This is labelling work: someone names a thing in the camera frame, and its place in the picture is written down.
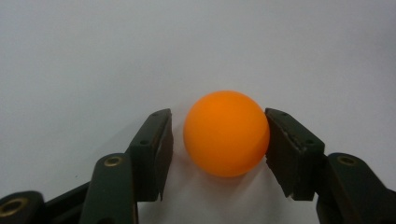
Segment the ball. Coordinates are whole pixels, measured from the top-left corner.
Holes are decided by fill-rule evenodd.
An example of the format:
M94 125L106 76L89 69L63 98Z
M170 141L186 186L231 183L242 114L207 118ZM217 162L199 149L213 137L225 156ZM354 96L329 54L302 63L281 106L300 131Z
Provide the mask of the ball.
M237 91L216 91L196 102L183 129L192 160L212 175L245 174L265 155L268 120L258 104Z

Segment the gray background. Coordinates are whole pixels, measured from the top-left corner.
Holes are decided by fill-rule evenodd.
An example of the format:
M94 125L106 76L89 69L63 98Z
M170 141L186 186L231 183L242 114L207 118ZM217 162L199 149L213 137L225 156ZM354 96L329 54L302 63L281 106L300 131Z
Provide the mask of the gray background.
M232 179L191 162L183 120L218 90L289 112L327 154L364 159L396 189L395 11L393 0L2 1L0 197L85 183L169 107L175 155L141 223L318 223L264 161Z

